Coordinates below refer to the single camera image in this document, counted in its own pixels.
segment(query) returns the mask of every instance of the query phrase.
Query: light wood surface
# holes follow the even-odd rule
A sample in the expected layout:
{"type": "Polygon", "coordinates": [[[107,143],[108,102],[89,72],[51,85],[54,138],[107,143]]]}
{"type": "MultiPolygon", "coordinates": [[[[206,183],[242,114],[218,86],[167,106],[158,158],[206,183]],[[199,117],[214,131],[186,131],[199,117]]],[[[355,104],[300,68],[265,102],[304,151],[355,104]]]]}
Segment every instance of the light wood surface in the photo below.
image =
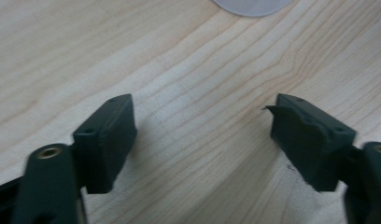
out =
{"type": "Polygon", "coordinates": [[[208,0],[0,0],[0,184],[106,99],[132,93],[139,131],[90,223],[346,223],[261,109],[302,97],[381,141],[381,1],[296,0],[234,16],[208,0]]]}

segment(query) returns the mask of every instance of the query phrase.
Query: wood grain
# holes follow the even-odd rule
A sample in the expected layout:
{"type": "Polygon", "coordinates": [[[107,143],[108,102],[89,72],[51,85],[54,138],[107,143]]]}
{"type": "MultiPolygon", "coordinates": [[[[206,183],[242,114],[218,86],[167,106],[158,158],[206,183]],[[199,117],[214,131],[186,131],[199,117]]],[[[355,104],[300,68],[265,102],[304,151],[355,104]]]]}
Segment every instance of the wood grain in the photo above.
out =
{"type": "Polygon", "coordinates": [[[269,137],[279,92],[381,141],[381,1],[241,18],[201,0],[0,0],[0,184],[132,93],[139,130],[91,223],[346,223],[269,137]]]}

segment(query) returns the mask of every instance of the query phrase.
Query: wooden table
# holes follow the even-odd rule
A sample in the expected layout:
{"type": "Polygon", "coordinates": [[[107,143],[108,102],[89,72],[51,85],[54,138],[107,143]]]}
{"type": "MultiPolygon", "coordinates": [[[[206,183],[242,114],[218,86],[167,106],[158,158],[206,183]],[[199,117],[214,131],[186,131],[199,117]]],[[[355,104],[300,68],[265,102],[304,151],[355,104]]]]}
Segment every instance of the wooden table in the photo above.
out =
{"type": "Polygon", "coordinates": [[[296,0],[242,18],[208,0],[0,0],[0,184],[106,99],[132,93],[139,131],[90,223],[346,223],[261,109],[302,97],[381,141],[381,0],[296,0]]]}

